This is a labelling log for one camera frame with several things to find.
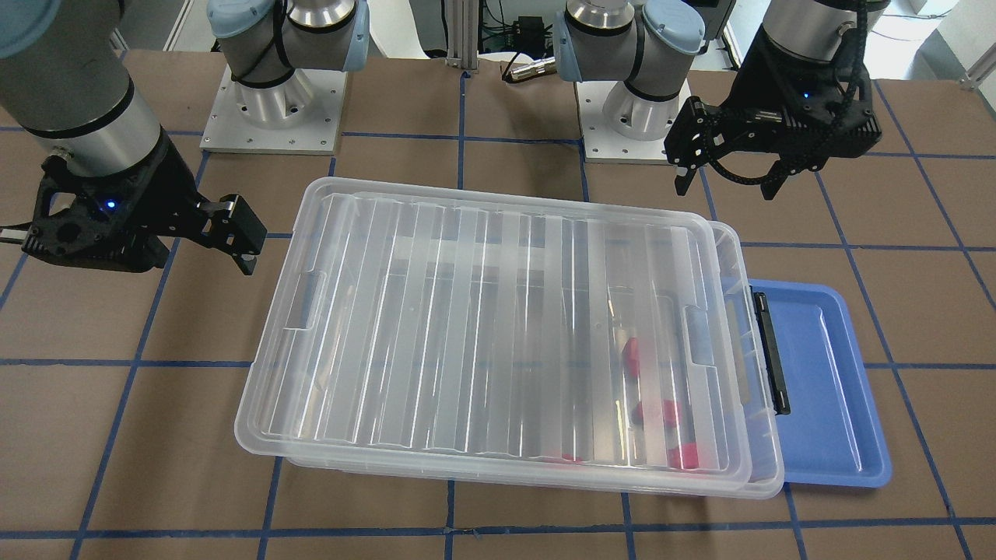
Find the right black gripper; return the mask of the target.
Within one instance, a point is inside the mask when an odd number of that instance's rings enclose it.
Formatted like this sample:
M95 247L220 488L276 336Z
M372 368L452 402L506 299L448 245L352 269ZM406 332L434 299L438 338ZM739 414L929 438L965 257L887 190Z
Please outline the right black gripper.
M68 169L67 152L42 162L34 216L21 251L71 268L143 273L163 268L163 236L204 240L252 276L267 229L243 196L206 201L195 175L166 132L134 166L104 177Z

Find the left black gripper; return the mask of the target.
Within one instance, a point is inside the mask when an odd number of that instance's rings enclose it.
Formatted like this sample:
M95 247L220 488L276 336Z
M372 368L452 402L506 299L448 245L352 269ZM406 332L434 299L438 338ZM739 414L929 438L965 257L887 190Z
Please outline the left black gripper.
M686 196L698 169L761 187L772 201L791 177L833 157L861 157L883 136L860 61L867 40L847 31L831 61L803 61L765 32L755 37L719 105L690 96L665 137L675 192Z

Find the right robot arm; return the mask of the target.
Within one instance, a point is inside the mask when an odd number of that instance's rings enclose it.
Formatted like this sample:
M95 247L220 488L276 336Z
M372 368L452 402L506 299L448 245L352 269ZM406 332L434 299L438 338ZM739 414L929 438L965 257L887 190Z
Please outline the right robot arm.
M32 219L2 228L25 255L68 268L143 273L164 237L227 254L251 275L266 227L238 194L210 201L110 45L127 1L4 1L2 106L44 149ZM267 135L319 149L335 127L316 73L364 68L366 1L210 1L229 81L215 102L232 141Z

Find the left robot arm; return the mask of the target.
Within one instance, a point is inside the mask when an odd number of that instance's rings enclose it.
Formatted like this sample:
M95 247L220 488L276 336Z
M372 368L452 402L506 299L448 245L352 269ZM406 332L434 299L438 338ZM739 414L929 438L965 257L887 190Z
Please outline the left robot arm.
M712 1L568 1L552 21L567 82L611 82L616 134L661 141L683 196L704 167L772 201L788 178L854 159L883 132L864 58L886 1L772 1L719 105L682 99Z

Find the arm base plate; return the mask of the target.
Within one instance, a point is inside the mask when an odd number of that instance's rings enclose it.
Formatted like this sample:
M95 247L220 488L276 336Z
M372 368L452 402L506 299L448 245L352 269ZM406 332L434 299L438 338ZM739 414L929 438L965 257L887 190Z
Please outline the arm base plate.
M668 164L663 138L690 95L687 82L664 102L638 98L623 82L577 82L575 91L588 162Z
M296 70L269 89L239 84L225 71L200 148L243 155L333 156L349 73Z

